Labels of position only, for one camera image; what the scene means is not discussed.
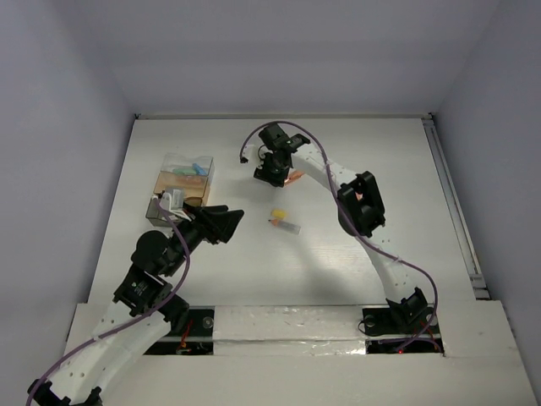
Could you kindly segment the yellow eraser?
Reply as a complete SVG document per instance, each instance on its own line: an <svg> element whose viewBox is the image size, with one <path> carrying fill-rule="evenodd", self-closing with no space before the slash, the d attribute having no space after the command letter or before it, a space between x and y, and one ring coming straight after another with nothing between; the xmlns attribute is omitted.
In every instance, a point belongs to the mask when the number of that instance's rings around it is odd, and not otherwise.
<svg viewBox="0 0 541 406"><path fill-rule="evenodd" d="M271 211L271 216L273 218L283 220L287 217L287 213L282 209L274 209Z"/></svg>

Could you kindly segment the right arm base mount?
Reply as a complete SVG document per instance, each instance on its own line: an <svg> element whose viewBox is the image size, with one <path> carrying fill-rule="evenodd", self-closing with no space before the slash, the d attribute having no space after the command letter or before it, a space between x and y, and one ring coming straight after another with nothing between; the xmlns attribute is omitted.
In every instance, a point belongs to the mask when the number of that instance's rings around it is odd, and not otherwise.
<svg viewBox="0 0 541 406"><path fill-rule="evenodd" d="M358 330L365 336L367 354L443 354L437 317L429 307L412 325L400 327L386 307L363 308Z"/></svg>

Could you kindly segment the green highlighter pen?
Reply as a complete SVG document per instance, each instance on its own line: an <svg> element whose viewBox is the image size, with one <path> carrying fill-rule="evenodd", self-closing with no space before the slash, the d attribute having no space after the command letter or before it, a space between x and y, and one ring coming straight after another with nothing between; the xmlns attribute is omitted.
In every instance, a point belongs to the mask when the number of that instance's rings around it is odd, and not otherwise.
<svg viewBox="0 0 541 406"><path fill-rule="evenodd" d="M171 170L172 173L178 176L196 176L199 172L193 167L175 167Z"/></svg>

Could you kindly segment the blue highlighter pen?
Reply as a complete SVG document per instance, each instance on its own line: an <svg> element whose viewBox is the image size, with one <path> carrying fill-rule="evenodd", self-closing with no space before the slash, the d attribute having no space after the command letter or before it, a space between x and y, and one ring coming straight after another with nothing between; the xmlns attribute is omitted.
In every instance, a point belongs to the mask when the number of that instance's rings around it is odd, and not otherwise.
<svg viewBox="0 0 541 406"><path fill-rule="evenodd" d="M194 162L192 164L192 169L195 171L195 173L199 176L207 176L208 172L204 167L201 167L198 163Z"/></svg>

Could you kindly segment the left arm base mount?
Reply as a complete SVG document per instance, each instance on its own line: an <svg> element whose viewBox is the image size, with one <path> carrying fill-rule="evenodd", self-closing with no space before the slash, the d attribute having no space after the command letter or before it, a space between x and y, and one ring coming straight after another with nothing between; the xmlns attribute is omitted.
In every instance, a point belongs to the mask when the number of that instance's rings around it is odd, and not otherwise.
<svg viewBox="0 0 541 406"><path fill-rule="evenodd" d="M183 330L168 333L151 345L145 355L213 355L214 319L214 307L192 308Z"/></svg>

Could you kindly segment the orange highlighter pen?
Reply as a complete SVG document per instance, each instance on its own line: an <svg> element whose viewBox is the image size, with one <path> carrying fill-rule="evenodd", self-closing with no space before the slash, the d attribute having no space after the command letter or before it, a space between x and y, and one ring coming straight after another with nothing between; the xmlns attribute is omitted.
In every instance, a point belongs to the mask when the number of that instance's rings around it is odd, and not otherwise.
<svg viewBox="0 0 541 406"><path fill-rule="evenodd" d="M284 180L284 185L288 186L296 181L298 181L304 175L301 171L293 171L288 174L287 178Z"/></svg>

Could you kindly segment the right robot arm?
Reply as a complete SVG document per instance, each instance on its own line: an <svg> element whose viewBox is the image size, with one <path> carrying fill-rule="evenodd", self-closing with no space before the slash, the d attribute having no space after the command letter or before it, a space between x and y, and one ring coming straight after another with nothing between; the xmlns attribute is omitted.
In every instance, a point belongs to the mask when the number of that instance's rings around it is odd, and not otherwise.
<svg viewBox="0 0 541 406"><path fill-rule="evenodd" d="M391 325L401 333L418 332L427 299L409 277L409 265L372 240L374 231L385 226L385 206L375 176L333 162L307 130L289 135L284 124L300 129L283 120L260 125L251 135L258 135L262 146L244 141L239 161L252 165L254 177L273 187L285 186L290 173L297 171L328 189L342 229L361 244L380 277Z"/></svg>

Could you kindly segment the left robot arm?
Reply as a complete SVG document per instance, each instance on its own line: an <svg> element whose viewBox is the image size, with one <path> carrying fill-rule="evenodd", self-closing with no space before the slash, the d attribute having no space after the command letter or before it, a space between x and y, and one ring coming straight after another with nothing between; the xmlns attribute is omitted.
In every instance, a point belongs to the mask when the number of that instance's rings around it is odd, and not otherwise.
<svg viewBox="0 0 541 406"><path fill-rule="evenodd" d="M189 272L191 255L203 242L227 243L244 216L227 206L184 205L186 218L171 233L140 235L131 266L89 338L67 352L28 389L27 404L101 405L137 360L160 338L184 332L189 304L179 284L167 280Z"/></svg>

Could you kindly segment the pink highlighter pen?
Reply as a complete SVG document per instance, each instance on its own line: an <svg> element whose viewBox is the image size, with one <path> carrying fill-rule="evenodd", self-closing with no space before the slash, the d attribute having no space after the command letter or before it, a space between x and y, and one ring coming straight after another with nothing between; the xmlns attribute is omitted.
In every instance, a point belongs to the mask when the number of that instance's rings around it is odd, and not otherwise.
<svg viewBox="0 0 541 406"><path fill-rule="evenodd" d="M178 176L176 177L176 182L181 184L183 187L188 188L203 188L208 182L206 176Z"/></svg>

